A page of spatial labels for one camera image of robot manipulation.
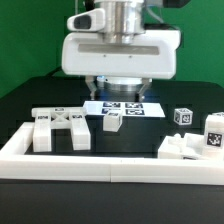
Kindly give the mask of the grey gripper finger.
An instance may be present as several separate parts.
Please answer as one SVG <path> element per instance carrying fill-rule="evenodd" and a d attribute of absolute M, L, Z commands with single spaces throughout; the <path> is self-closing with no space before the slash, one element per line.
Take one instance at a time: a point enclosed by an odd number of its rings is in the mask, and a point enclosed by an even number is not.
<path fill-rule="evenodd" d="M 95 78 L 93 76 L 86 76 L 85 77 L 85 83 L 90 91 L 90 98 L 92 100 L 95 99 L 96 97 L 96 92 L 97 92 L 97 86 L 95 84 Z"/>
<path fill-rule="evenodd" d="M 139 102 L 142 102 L 144 100 L 144 93 L 150 88 L 152 80 L 150 78 L 143 78 L 141 82 L 142 86 L 137 93 Z"/>

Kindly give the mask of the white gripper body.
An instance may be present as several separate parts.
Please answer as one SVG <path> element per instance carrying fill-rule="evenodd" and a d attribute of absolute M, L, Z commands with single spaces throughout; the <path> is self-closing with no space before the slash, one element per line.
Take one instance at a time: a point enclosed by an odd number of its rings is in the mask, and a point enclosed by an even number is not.
<path fill-rule="evenodd" d="M 176 73 L 178 30 L 145 30 L 141 11 L 96 8 L 70 17 L 63 42 L 67 75 L 170 79 Z"/>

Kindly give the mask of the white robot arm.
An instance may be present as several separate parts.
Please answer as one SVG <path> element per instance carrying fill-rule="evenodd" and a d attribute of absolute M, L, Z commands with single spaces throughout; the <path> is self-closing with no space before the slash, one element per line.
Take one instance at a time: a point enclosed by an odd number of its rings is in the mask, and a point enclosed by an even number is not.
<path fill-rule="evenodd" d="M 134 91 L 136 100 L 154 79 L 176 73 L 181 31 L 152 11 L 182 8 L 190 0 L 92 0 L 89 9 L 67 20 L 62 70 L 82 75 L 95 97 L 99 87 Z"/>

